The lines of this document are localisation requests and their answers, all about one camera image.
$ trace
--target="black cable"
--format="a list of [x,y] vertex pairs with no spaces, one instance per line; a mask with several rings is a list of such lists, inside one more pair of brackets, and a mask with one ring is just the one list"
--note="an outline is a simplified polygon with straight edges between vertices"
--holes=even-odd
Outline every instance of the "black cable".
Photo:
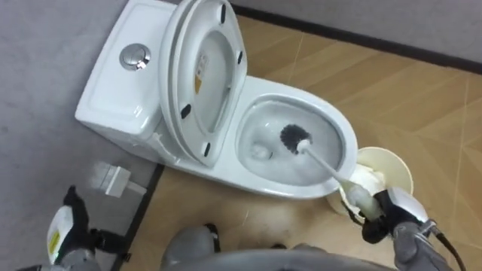
[[457,264],[459,264],[459,268],[461,271],[466,271],[467,269],[465,268],[465,264],[462,261],[462,258],[460,257],[459,253],[457,250],[453,247],[453,245],[450,243],[449,239],[445,237],[443,233],[437,233],[435,234],[435,237],[437,237],[438,241],[440,241],[442,244],[444,244],[445,248],[447,248],[450,253],[455,257],[455,260],[457,261]]

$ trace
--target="toilet tank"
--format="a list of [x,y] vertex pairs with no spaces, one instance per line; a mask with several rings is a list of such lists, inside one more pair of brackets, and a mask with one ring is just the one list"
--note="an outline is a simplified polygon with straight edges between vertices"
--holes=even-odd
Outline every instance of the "toilet tank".
[[[163,120],[158,90],[159,47],[175,8],[152,0],[127,3],[75,112],[84,125],[131,154],[156,163],[175,161],[177,154]],[[145,65],[129,63],[140,53]]]

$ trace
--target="water in toilet bowl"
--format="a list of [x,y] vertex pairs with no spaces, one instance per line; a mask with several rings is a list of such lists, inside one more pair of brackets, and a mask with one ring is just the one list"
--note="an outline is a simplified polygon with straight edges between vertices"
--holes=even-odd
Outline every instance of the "water in toilet bowl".
[[307,155],[293,155],[279,140],[288,124],[302,126],[313,137],[313,149],[335,169],[343,159],[343,141],[330,120],[301,105],[270,100],[253,105],[239,128],[236,152],[249,171],[283,184],[307,186],[330,174]]

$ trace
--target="baseboard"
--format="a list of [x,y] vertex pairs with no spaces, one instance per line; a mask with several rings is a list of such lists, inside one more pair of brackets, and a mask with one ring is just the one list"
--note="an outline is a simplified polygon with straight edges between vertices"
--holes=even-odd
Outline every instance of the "baseboard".
[[[154,170],[154,173],[152,173],[151,180],[149,180],[149,184],[147,187],[147,193],[144,194],[144,196],[142,197],[142,200],[139,203],[139,207],[137,208],[136,214],[134,215],[133,221],[130,224],[129,229],[127,230],[127,233],[126,233],[126,238],[127,238],[129,247],[132,245],[134,238],[136,237],[137,230],[141,226],[142,219],[144,218],[144,215],[148,210],[149,203],[151,202],[151,199],[152,199],[152,195],[156,190],[157,183],[159,182],[159,179],[163,174],[163,171],[164,171],[164,166],[158,164],[156,166],[156,169]],[[122,257],[117,257],[114,261],[114,264],[112,265],[111,271],[121,270],[123,263],[124,263],[124,259]]]
[[304,22],[303,20],[297,20],[278,14],[271,14],[266,11],[258,11],[252,8],[245,8],[239,5],[233,5],[233,8],[238,15],[260,20],[266,23],[272,23],[278,26],[296,29],[310,34],[332,38],[338,41],[345,41],[387,53],[394,53],[399,56],[410,57],[412,59],[421,60],[435,65],[452,67],[482,75],[482,63],[472,60],[463,59],[456,56],[448,56],[442,53],[436,53],[430,50],[399,44],[393,41],[386,41],[379,38],[373,38],[366,35],[360,35],[354,32],[348,32],[332,27],[321,26],[316,23],[308,23]]

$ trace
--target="toilet rim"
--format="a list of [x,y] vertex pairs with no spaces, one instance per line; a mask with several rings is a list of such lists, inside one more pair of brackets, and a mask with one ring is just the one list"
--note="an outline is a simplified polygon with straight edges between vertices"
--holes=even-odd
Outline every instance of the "toilet rim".
[[[260,94],[260,88],[263,89],[264,93]],[[323,183],[308,186],[283,184],[256,175],[244,167],[241,161],[239,161],[236,149],[238,145],[237,135],[240,129],[242,129],[241,120],[254,103],[263,99],[272,99],[273,97],[284,99],[285,102],[294,102],[296,106],[305,104],[311,108],[315,108],[317,114],[328,118],[340,133],[340,137],[345,146],[343,158],[337,171],[346,178],[349,178],[354,172],[358,142],[351,124],[338,109],[324,99],[304,90],[262,78],[247,76],[243,92],[239,97],[239,102],[230,124],[230,130],[232,132],[227,135],[223,151],[216,165],[218,169],[228,168],[230,170],[220,175],[228,175],[229,172],[232,172],[233,169],[236,168],[236,174],[229,174],[232,175],[232,178],[225,179],[225,181],[237,187],[244,187],[247,190],[293,199],[313,199],[333,193],[339,187],[338,182],[334,180],[334,178],[329,178]],[[264,184],[262,190],[256,189],[260,187],[260,183]]]

